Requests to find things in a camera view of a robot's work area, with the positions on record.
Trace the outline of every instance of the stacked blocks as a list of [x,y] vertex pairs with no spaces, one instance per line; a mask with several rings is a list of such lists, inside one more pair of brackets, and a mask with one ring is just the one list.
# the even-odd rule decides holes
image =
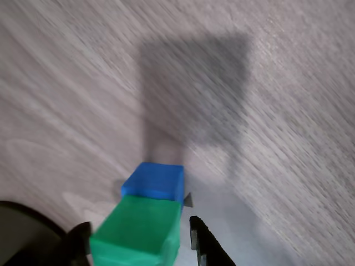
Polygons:
[[95,266],[172,266],[180,246],[184,168],[141,163],[90,238]]

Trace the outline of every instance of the blue block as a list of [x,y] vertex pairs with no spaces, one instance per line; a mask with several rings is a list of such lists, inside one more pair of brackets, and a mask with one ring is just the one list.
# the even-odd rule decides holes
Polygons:
[[184,167],[142,162],[121,187],[121,195],[178,201],[184,205]]

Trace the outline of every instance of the green block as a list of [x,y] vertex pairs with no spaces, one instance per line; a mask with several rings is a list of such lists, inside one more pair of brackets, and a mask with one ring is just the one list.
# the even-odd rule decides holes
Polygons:
[[125,196],[90,238],[95,266],[172,266],[180,215],[177,201]]

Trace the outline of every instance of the plastic block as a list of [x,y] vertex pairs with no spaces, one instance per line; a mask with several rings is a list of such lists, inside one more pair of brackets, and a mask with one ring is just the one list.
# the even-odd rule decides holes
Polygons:
[[176,201],[125,196],[90,238],[95,266],[172,266],[180,213]]
[[184,167],[142,162],[121,187],[122,197],[133,195],[184,205]]

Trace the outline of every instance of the wood grain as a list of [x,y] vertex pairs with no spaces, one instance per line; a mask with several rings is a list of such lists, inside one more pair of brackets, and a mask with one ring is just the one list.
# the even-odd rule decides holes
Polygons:
[[97,226],[183,163],[238,265],[355,261],[353,1],[0,2],[0,197]]

